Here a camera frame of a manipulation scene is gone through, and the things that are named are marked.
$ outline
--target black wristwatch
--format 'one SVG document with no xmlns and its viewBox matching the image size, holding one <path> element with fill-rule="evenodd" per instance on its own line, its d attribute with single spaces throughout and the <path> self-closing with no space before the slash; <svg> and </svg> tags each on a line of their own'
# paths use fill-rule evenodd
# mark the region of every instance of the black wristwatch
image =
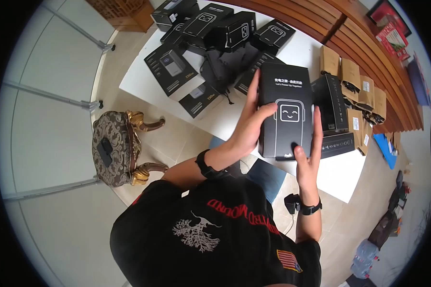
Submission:
<svg viewBox="0 0 431 287">
<path fill-rule="evenodd" d="M 294 214 L 295 211 L 301 211 L 303 215 L 312 215 L 318 209 L 323 209 L 323 204 L 321 203 L 321 198 L 319 198 L 319 203 L 316 206 L 306 206 L 300 200 L 298 194 L 289 194 L 284 198 L 284 204 L 290 214 Z"/>
<path fill-rule="evenodd" d="M 209 151 L 209 150 L 205 150 L 205 151 L 201 152 L 196 157 L 196 160 L 195 160 L 196 164 L 198 165 L 199 169 L 201 170 L 201 174 L 205 178 L 210 179 L 210 180 L 230 175 L 230 173 L 226 169 L 223 169 L 221 171 L 216 171 L 211 166 L 206 165 L 206 163 L 204 162 L 204 155 L 207 153 L 207 151 Z"/>
</svg>

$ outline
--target wooden wall panel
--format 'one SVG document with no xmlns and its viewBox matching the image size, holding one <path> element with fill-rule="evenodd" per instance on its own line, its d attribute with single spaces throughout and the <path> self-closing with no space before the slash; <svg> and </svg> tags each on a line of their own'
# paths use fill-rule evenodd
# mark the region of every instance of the wooden wall panel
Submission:
<svg viewBox="0 0 431 287">
<path fill-rule="evenodd" d="M 341 57 L 352 60 L 361 75 L 374 80 L 386 91 L 386 122 L 375 133 L 423 129 L 408 74 L 399 60 L 388 54 L 375 39 L 376 26 L 368 19 L 368 9 L 348 0 L 221 0 L 279 19 L 310 35 Z"/>
</svg>

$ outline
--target ornate stool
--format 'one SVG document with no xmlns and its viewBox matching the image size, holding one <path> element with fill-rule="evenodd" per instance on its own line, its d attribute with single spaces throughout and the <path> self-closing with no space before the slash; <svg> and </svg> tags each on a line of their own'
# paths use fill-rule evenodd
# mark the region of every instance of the ornate stool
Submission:
<svg viewBox="0 0 431 287">
<path fill-rule="evenodd" d="M 166 172 L 163 164 L 145 163 L 136 167 L 142 143 L 136 131 L 151 131 L 164 126 L 164 119 L 144 123 L 142 112 L 109 111 L 93 123 L 92 153 L 98 178 L 110 187 L 145 184 L 150 171 Z"/>
</svg>

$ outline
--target finger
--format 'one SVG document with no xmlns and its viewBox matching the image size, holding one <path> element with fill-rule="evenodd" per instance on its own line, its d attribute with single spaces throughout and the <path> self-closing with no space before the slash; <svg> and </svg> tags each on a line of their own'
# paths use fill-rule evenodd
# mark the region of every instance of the finger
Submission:
<svg viewBox="0 0 431 287">
<path fill-rule="evenodd" d="M 261 106 L 258 109 L 258 111 L 255 112 L 253 116 L 250 118 L 251 124 L 253 124 L 254 126 L 258 126 L 260 128 L 263 121 L 266 118 L 273 116 L 273 114 L 276 112 L 277 109 L 278 109 L 278 105 L 276 103 L 269 103 L 267 105 Z"/>
<path fill-rule="evenodd" d="M 310 168 L 310 166 L 308 165 L 308 161 L 306 160 L 306 154 L 303 150 L 303 147 L 296 146 L 294 148 L 294 157 L 300 170 L 307 170 Z"/>
<path fill-rule="evenodd" d="M 318 106 L 314 107 L 314 131 L 313 131 L 313 148 L 311 150 L 311 164 L 314 167 L 319 166 L 321 159 L 321 148 L 323 145 L 323 127 L 321 124 L 321 112 Z"/>
<path fill-rule="evenodd" d="M 246 105 L 257 103 L 257 87 L 259 86 L 260 70 L 257 69 L 247 90 Z"/>
</svg>

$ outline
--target white table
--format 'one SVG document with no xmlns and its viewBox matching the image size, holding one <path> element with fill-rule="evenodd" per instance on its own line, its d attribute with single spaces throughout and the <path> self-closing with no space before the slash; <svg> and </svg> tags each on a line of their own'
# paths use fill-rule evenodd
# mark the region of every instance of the white table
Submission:
<svg viewBox="0 0 431 287">
<path fill-rule="evenodd" d="M 211 3 L 210 1 L 198 1 L 200 8 Z M 250 11 L 237 6 L 223 4 L 232 7 L 234 12 Z M 264 14 L 255 13 L 257 27 L 262 27 L 273 18 Z M 223 140 L 228 140 L 235 129 L 245 98 L 239 97 L 235 92 L 230 93 L 230 99 L 234 102 L 229 105 L 224 98 L 212 111 L 200 120 L 193 119 L 187 111 L 174 100 L 169 99 L 156 81 L 152 72 L 144 62 L 144 58 L 161 45 L 160 39 L 164 32 L 157 30 L 143 49 L 139 52 L 131 64 L 128 72 L 121 81 L 120 89 L 135 95 L 136 97 L 157 106 L 178 118 L 189 122 L 208 133 Z M 319 49 L 321 43 L 297 30 L 289 41 L 282 47 L 277 57 L 286 64 L 304 66 L 308 68 L 310 80 L 319 77 Z M 186 51 L 184 58 L 196 71 L 203 64 L 203 57 Z M 286 172 L 296 175 L 296 162 L 277 162 L 275 159 L 262 158 L 257 148 L 252 154 L 270 164 L 279 167 Z M 322 159 L 318 171 L 318 188 L 330 195 L 348 203 L 361 174 L 365 157 L 359 151 L 347 152 L 331 158 Z"/>
</svg>

